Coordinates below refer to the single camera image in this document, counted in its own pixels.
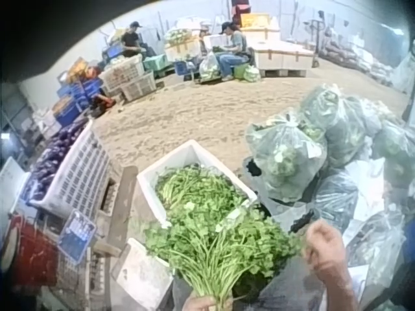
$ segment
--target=gray shirt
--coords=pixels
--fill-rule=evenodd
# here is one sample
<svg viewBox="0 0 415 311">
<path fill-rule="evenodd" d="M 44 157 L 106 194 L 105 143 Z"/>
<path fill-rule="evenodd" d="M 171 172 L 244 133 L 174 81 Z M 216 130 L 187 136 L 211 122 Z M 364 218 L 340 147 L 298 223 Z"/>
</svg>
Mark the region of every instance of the gray shirt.
<svg viewBox="0 0 415 311">
<path fill-rule="evenodd" d="M 246 37 L 242 32 L 234 31 L 231 36 L 231 42 L 234 47 L 241 47 L 239 52 L 246 52 Z"/>
</svg>

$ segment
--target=hand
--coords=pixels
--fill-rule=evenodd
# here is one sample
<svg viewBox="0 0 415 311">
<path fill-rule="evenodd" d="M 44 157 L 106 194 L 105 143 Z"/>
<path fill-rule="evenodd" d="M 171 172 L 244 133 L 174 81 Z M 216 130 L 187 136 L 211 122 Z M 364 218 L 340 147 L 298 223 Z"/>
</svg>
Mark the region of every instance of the hand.
<svg viewBox="0 0 415 311">
<path fill-rule="evenodd" d="M 183 311 L 205 311 L 210 306 L 215 305 L 216 301 L 212 296 L 195 297 L 194 293 L 192 293 L 189 298 L 187 298 L 183 306 Z"/>
<path fill-rule="evenodd" d="M 306 233 L 306 261 L 326 287 L 349 288 L 351 277 L 341 233 L 324 220 L 311 224 Z"/>
<path fill-rule="evenodd" d="M 229 298 L 224 304 L 224 311 L 232 310 L 233 299 Z M 183 311 L 208 311 L 209 307 L 216 306 L 216 300 L 212 296 L 196 297 L 195 292 L 187 298 Z"/>
</svg>

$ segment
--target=cloudy plastic bag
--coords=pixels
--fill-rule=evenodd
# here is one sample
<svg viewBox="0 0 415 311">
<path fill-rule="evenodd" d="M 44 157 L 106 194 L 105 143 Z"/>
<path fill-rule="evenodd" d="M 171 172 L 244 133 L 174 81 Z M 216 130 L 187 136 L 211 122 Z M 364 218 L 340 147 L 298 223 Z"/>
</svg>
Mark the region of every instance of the cloudy plastic bag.
<svg viewBox="0 0 415 311">
<path fill-rule="evenodd" d="M 373 156 L 386 159 L 385 178 L 393 187 L 407 188 L 415 178 L 415 130 L 384 121 L 373 140 Z"/>
<path fill-rule="evenodd" d="M 343 98 L 337 86 L 317 87 L 302 102 L 302 112 L 326 131 L 327 157 L 333 167 L 343 167 L 364 144 L 366 127 L 360 102 Z"/>
<path fill-rule="evenodd" d="M 285 203 L 302 197 L 326 160 L 322 135 L 313 140 L 299 129 L 301 125 L 300 118 L 288 111 L 264 126 L 251 124 L 246 131 L 246 141 L 262 171 L 268 196 Z"/>
<path fill-rule="evenodd" d="M 219 64 L 215 53 L 210 52 L 206 56 L 206 59 L 200 64 L 199 73 L 203 80 L 210 80 L 219 76 Z"/>
<path fill-rule="evenodd" d="M 373 215 L 347 246 L 349 267 L 369 264 L 366 286 L 390 286 L 402 243 L 404 217 L 401 211 Z"/>
<path fill-rule="evenodd" d="M 344 232 L 355 212 L 359 191 L 350 175 L 339 170 L 323 179 L 314 199 L 314 208 L 320 216 Z"/>
<path fill-rule="evenodd" d="M 254 66 L 248 66 L 244 72 L 244 79 L 248 82 L 258 82 L 261 80 L 259 69 Z"/>
</svg>

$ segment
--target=green crate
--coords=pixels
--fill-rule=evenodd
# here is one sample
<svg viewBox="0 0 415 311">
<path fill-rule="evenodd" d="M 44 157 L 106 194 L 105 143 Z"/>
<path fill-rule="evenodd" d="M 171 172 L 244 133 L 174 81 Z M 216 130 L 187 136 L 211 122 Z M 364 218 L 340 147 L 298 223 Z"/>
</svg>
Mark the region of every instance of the green crate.
<svg viewBox="0 0 415 311">
<path fill-rule="evenodd" d="M 165 54 L 147 57 L 143 62 L 144 68 L 148 71 L 160 71 L 170 66 L 170 64 Z"/>
<path fill-rule="evenodd" d="M 244 73 L 248 66 L 249 63 L 242 63 L 241 65 L 235 66 L 233 68 L 233 77 L 238 80 L 244 80 Z"/>
</svg>

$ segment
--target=black cap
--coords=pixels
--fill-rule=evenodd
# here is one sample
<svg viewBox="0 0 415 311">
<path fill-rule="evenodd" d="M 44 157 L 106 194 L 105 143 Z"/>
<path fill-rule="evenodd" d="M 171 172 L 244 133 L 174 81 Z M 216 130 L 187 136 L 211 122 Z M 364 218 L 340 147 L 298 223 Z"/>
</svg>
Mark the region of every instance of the black cap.
<svg viewBox="0 0 415 311">
<path fill-rule="evenodd" d="M 220 34 L 223 34 L 223 32 L 225 31 L 225 29 L 227 29 L 232 23 L 230 21 L 225 21 L 222 24 L 222 32 Z"/>
<path fill-rule="evenodd" d="M 138 21 L 133 21 L 131 24 L 130 24 L 130 27 L 131 28 L 140 28 L 141 26 L 140 26 L 140 24 L 138 23 Z"/>
</svg>

